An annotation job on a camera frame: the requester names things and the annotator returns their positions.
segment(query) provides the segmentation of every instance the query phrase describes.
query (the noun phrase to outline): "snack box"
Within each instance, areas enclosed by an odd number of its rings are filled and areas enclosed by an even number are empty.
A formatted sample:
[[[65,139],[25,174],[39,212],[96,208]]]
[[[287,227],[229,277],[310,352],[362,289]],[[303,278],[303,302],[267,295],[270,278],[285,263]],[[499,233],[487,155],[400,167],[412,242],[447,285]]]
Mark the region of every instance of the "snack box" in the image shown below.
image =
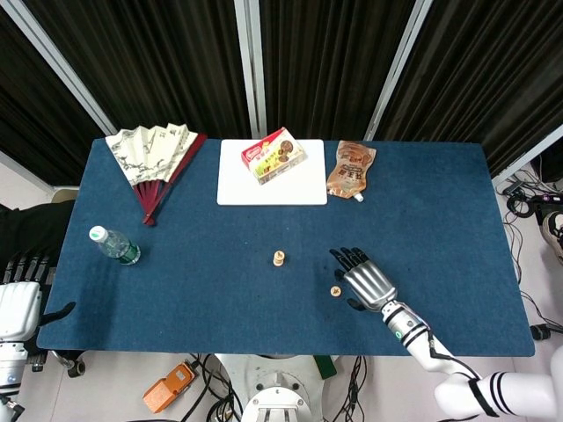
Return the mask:
[[[288,129],[282,127],[245,149],[241,157],[248,170],[263,185],[301,163],[307,155]]]

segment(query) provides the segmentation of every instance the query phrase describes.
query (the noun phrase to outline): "water bottle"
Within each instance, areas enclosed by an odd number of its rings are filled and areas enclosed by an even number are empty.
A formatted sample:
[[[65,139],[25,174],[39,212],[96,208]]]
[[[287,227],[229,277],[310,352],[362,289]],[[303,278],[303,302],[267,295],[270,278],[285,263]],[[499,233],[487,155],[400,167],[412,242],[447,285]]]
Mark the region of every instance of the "water bottle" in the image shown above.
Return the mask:
[[[98,244],[104,255],[125,266],[133,265],[141,257],[139,246],[119,231],[106,230],[102,226],[92,227],[90,239]]]

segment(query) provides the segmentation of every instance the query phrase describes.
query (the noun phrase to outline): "blue tablecloth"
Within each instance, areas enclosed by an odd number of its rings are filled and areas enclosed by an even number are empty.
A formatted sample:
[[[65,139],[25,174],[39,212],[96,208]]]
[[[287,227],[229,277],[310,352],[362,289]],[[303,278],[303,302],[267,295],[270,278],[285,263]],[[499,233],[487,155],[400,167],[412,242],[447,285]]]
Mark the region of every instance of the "blue tablecloth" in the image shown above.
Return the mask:
[[[325,143],[327,175],[337,142]],[[219,140],[207,140],[172,189],[157,226],[103,140],[93,143],[48,311],[51,349],[401,355],[381,315],[330,287],[331,248],[364,249],[398,298],[457,355],[529,356],[530,330],[479,145],[372,142],[365,201],[317,207],[219,207]],[[88,239],[94,225],[138,242],[120,266]],[[272,265],[284,250],[285,265]]]

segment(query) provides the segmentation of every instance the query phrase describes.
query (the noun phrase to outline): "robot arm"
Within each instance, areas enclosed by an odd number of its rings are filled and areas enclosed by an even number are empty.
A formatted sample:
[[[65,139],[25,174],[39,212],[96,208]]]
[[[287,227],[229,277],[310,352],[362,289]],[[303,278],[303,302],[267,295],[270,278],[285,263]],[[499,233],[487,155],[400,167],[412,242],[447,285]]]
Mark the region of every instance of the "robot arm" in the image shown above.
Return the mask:
[[[358,310],[381,312],[384,323],[425,370],[449,375],[435,389],[435,399],[451,418],[469,420],[481,414],[497,417],[503,413],[535,418],[557,416],[558,392],[563,399],[560,377],[552,381],[548,375],[495,373],[482,379],[452,356],[420,316],[395,300],[396,288],[363,251],[341,251],[331,253],[346,270],[337,270],[337,277],[350,284],[360,301],[351,305]],[[563,348],[552,358],[552,373],[563,374]]]

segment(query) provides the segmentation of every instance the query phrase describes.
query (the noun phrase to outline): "orange device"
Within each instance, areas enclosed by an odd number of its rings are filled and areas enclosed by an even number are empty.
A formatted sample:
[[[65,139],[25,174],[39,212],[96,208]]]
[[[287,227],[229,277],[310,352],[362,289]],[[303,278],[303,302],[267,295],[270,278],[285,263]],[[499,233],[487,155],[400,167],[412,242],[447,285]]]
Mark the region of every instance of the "orange device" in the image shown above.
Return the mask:
[[[187,362],[180,363],[166,378],[158,380],[144,393],[143,400],[153,413],[159,413],[176,400],[192,381],[197,373]]]

